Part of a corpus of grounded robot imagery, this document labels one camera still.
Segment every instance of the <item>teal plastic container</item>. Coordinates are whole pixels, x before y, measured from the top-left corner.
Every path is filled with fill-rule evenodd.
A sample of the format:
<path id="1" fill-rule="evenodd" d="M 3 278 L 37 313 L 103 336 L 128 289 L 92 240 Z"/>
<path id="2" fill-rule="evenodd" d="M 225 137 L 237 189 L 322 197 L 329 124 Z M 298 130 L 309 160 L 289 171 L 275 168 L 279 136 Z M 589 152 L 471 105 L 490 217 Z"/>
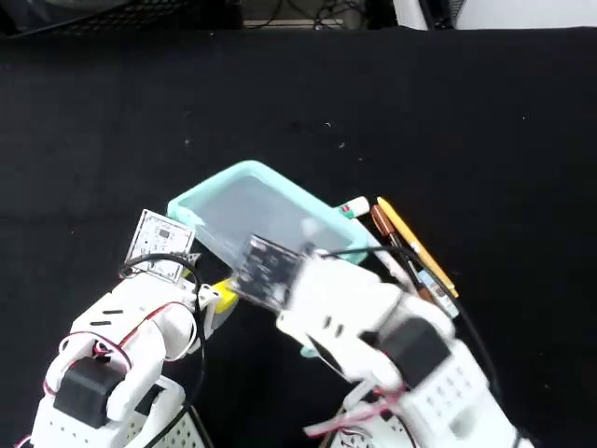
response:
<path id="1" fill-rule="evenodd" d="M 365 247 L 367 236 L 337 210 L 258 161 L 242 161 L 168 203 L 168 217 L 234 267 L 252 234 L 290 250 Z M 344 258 L 359 263 L 365 254 Z"/>

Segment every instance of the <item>yellow clip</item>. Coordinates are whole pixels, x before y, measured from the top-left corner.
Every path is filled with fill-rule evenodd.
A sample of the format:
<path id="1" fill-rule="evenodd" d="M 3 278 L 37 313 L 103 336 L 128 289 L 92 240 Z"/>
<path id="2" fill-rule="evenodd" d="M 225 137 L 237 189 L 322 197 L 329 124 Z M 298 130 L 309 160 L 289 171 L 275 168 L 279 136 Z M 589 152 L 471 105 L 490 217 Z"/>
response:
<path id="1" fill-rule="evenodd" d="M 221 282 L 216 283 L 212 286 L 217 292 L 220 293 L 220 301 L 215 306 L 215 312 L 220 314 L 224 313 L 226 310 L 232 306 L 236 300 L 238 300 L 239 296 L 235 292 L 232 292 L 228 289 L 230 279 L 225 278 Z"/>

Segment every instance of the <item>white robotic hand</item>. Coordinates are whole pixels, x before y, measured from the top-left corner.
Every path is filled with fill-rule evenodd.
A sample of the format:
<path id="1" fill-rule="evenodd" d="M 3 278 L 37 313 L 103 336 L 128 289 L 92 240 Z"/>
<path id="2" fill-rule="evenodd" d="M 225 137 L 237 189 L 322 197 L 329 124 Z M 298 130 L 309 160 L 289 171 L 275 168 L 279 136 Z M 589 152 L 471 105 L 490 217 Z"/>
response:
<path id="1" fill-rule="evenodd" d="M 258 237 L 245 255 L 232 279 L 236 292 L 276 312 L 281 331 L 347 381 L 379 389 L 377 411 L 398 415 L 419 446 L 532 446 L 520 440 L 478 363 L 454 338 L 451 320 L 434 304 L 347 261 L 298 255 Z M 374 416 L 362 408 L 348 410 L 344 423 Z M 338 427 L 342 419 L 333 419 L 310 428 L 310 435 Z M 391 439 L 375 442 L 395 446 Z"/>

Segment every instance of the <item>yellow pencil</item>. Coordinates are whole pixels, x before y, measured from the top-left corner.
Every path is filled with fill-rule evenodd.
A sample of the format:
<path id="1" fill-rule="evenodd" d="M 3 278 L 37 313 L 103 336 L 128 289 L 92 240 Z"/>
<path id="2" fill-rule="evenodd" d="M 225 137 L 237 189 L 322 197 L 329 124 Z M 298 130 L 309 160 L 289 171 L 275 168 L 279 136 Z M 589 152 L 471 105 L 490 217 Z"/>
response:
<path id="1" fill-rule="evenodd" d="M 402 235 L 402 238 L 404 238 L 406 242 L 409 244 L 409 246 L 412 248 L 412 250 L 414 250 L 419 255 L 419 257 L 421 257 L 423 263 L 425 263 L 427 267 L 430 270 L 432 270 L 433 273 L 437 275 L 437 277 L 439 277 L 439 279 L 444 283 L 444 285 L 446 285 L 446 287 L 451 291 L 454 297 L 458 297 L 458 292 L 456 292 L 456 287 L 454 286 L 452 280 L 450 280 L 450 278 L 448 278 L 448 275 L 446 275 L 441 270 L 441 268 L 433 259 L 433 257 L 431 257 L 429 252 L 427 252 L 427 249 L 424 248 L 424 246 L 417 239 L 417 237 L 414 235 L 409 226 L 407 226 L 407 223 L 404 222 L 404 220 L 402 220 L 398 213 L 396 213 L 394 208 L 392 208 L 392 205 L 390 205 L 384 198 L 380 197 L 377 198 L 377 203 L 380 205 L 383 212 L 388 217 L 388 219 L 390 219 L 392 224 L 394 224 L 396 230 L 400 233 L 400 235 Z"/>

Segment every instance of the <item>black tabletop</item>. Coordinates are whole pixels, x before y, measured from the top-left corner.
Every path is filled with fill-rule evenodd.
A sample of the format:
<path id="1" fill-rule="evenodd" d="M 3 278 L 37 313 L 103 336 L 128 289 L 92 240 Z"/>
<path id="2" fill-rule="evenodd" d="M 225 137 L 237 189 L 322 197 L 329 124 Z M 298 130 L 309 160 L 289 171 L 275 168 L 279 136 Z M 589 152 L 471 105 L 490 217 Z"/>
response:
<path id="1" fill-rule="evenodd" d="M 597 32 L 0 47 L 0 444 L 30 431 L 57 342 L 117 282 L 141 210 L 245 159 L 328 203 L 385 196 L 458 286 L 508 416 L 545 446 L 589 443 Z M 217 446 L 313 446 L 301 427 L 348 390 L 245 303 L 207 355 Z"/>

